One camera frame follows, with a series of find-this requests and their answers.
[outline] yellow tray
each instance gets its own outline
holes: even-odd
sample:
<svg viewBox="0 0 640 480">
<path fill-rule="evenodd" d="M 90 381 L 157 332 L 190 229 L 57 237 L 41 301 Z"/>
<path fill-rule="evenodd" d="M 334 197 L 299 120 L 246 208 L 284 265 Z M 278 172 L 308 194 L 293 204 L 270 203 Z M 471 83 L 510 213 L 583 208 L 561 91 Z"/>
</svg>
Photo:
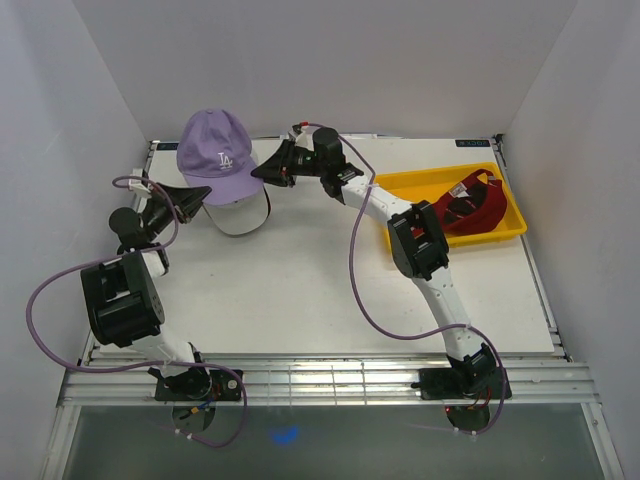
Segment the yellow tray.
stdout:
<svg viewBox="0 0 640 480">
<path fill-rule="evenodd" d="M 460 247 L 478 243 L 500 242 L 522 235 L 527 231 L 527 224 L 522 218 L 509 187 L 504 182 L 498 165 L 495 163 L 474 163 L 458 167 L 390 173 L 377 176 L 376 183 L 397 197 L 409 202 L 416 203 L 421 200 L 427 200 L 430 203 L 435 203 L 445 192 L 448 192 L 458 182 L 480 168 L 491 171 L 496 178 L 503 180 L 502 188 L 507 197 L 507 211 L 498 226 L 490 232 L 475 235 L 447 234 L 449 245 L 451 247 Z M 386 228 L 383 232 L 387 248 L 391 250 L 389 233 Z"/>
</svg>

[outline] red cap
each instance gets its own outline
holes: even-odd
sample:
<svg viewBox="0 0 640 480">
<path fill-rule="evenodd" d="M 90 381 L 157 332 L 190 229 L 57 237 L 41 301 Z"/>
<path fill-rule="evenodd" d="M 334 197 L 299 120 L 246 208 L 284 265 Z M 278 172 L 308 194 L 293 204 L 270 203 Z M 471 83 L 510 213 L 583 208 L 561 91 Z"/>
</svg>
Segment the red cap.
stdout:
<svg viewBox="0 0 640 480">
<path fill-rule="evenodd" d="M 480 175 L 487 175 L 487 183 Z M 446 233 L 474 235 L 490 232 L 507 211 L 502 180 L 489 170 L 476 170 L 433 204 Z"/>
</svg>

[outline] white tabletop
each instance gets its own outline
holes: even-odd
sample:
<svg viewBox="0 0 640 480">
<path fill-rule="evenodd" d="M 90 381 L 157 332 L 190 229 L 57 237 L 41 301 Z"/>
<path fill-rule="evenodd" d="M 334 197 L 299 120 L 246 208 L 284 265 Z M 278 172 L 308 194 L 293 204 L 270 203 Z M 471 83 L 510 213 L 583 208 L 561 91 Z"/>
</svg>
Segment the white tabletop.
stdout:
<svg viewBox="0 0 640 480">
<path fill-rule="evenodd" d="M 378 173 L 495 162 L 491 148 L 453 140 L 355 139 Z M 258 161 L 279 140 L 254 140 Z M 348 148 L 348 160 L 359 162 Z M 184 186 L 175 151 L 155 152 L 149 176 Z M 273 210 L 257 231 L 221 233 L 200 212 L 168 249 L 168 275 L 155 280 L 166 322 L 205 353 L 360 355 L 441 353 L 440 336 L 403 342 L 373 330 L 358 310 L 348 278 L 356 211 L 324 193 L 318 179 L 293 189 L 267 186 Z M 166 240 L 170 229 L 160 240 Z M 553 351 L 520 239 L 452 249 L 455 286 L 473 325 L 504 353 Z M 356 278 L 372 317 L 398 334 L 436 327 L 415 286 L 396 270 L 379 228 L 365 218 L 356 246 Z M 102 347 L 105 353 L 119 349 Z"/>
</svg>

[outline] hat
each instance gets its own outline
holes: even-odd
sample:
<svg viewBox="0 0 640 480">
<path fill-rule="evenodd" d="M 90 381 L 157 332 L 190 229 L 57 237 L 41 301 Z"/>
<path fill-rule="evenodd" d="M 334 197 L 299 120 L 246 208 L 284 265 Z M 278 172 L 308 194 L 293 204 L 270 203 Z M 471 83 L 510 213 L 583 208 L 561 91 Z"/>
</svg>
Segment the hat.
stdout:
<svg viewBox="0 0 640 480">
<path fill-rule="evenodd" d="M 487 175 L 487 183 L 480 175 Z M 433 204 L 445 233 L 474 235 L 498 226 L 507 210 L 502 180 L 485 169 L 476 170 Z"/>
<path fill-rule="evenodd" d="M 271 210 L 263 181 L 251 176 L 256 168 L 251 149 L 240 121 L 221 109 L 195 113 L 178 144 L 178 170 L 190 187 L 212 188 L 205 209 L 229 235 L 255 230 Z"/>
</svg>

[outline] white wall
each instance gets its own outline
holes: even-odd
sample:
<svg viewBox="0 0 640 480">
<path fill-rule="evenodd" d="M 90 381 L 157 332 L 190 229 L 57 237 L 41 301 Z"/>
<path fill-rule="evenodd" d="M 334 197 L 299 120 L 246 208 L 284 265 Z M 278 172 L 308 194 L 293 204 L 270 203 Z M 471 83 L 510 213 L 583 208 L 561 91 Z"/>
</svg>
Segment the white wall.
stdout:
<svg viewBox="0 0 640 480">
<path fill-rule="evenodd" d="M 640 478 L 640 5 L 580 0 L 506 136 L 569 352 L 587 360 Z"/>
<path fill-rule="evenodd" d="M 0 478 L 40 472 L 63 369 L 31 341 L 24 307 L 45 277 L 113 250 L 110 179 L 145 141 L 71 0 L 0 0 Z M 88 325 L 76 275 L 45 291 L 39 329 L 81 353 Z"/>
<path fill-rule="evenodd" d="M 208 106 L 451 137 L 509 126 L 576 0 L 74 0 L 147 139 Z"/>
</svg>

